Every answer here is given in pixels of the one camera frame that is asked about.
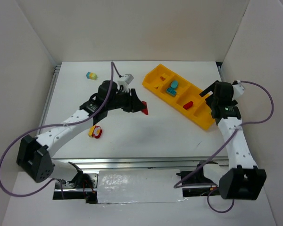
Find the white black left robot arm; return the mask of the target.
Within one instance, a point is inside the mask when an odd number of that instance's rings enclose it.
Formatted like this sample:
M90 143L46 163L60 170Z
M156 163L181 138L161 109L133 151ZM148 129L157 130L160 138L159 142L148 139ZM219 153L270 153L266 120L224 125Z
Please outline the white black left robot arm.
M62 179L74 187L82 187L90 177L72 162L52 159L66 143L107 117L108 112L122 109L135 113L146 109L135 89L124 92L115 82L104 81L98 92L91 95L61 126L55 126L36 137L21 139L17 164L36 182L48 178Z

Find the yellow lego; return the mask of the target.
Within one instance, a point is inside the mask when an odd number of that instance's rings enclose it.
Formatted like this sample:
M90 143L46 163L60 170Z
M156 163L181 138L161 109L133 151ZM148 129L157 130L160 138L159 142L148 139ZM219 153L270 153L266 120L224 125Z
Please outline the yellow lego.
M89 137L93 137L93 131L94 131L94 129L95 129L95 126L93 126L93 127L91 127L91 128L89 129L89 131L88 131L88 136L89 136Z

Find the blue rectangular lego brick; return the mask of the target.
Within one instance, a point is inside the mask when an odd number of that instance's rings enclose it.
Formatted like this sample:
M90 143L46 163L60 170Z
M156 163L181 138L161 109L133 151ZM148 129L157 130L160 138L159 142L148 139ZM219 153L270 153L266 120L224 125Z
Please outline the blue rectangular lego brick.
M176 94L177 94L176 90L173 89L172 87L167 88L167 89L166 89L166 93L169 94L169 95L172 96L172 97L175 97Z

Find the red half round lego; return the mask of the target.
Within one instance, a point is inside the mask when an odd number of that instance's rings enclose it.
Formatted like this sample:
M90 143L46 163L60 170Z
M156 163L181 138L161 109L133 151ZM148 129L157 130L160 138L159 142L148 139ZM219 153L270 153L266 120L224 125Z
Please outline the red half round lego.
M145 115L148 115L149 112L148 112L148 107L147 107L147 102L146 101L142 101L142 104L144 106L144 108L141 110L141 112Z

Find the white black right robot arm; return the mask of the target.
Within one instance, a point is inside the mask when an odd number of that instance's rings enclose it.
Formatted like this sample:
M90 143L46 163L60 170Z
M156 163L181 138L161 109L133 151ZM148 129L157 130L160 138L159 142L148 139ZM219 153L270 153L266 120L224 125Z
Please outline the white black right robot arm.
M259 169L247 145L242 119L236 99L245 91L241 82L215 81L201 92L212 110L224 141L229 160L229 169L209 161L203 166L203 176L214 182L223 199L256 200L266 180L266 172Z

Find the red rectangular lego brick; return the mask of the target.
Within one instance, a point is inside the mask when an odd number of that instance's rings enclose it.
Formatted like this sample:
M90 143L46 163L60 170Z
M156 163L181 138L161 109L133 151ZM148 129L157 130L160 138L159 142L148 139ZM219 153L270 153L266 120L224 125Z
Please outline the red rectangular lego brick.
M193 107L193 105L194 105L194 102L193 102L193 101L189 101L188 103L186 103L186 104L183 106L183 108L184 108L185 110L188 110L188 109L190 109L191 107Z

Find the blue frog lego brick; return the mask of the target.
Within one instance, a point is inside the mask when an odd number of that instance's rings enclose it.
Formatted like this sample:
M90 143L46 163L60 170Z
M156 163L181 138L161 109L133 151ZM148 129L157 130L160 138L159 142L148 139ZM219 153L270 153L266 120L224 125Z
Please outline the blue frog lego brick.
M176 90L178 88L178 85L179 85L178 81L174 80L171 82L170 88Z

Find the red flower lego brick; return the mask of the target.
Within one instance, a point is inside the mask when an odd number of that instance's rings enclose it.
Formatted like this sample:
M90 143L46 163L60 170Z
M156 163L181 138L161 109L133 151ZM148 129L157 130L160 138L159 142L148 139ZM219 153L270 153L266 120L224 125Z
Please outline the red flower lego brick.
M95 138L95 139L98 139L101 137L101 134L102 134L102 128L100 126L95 126L94 127L94 130L92 132L92 136Z

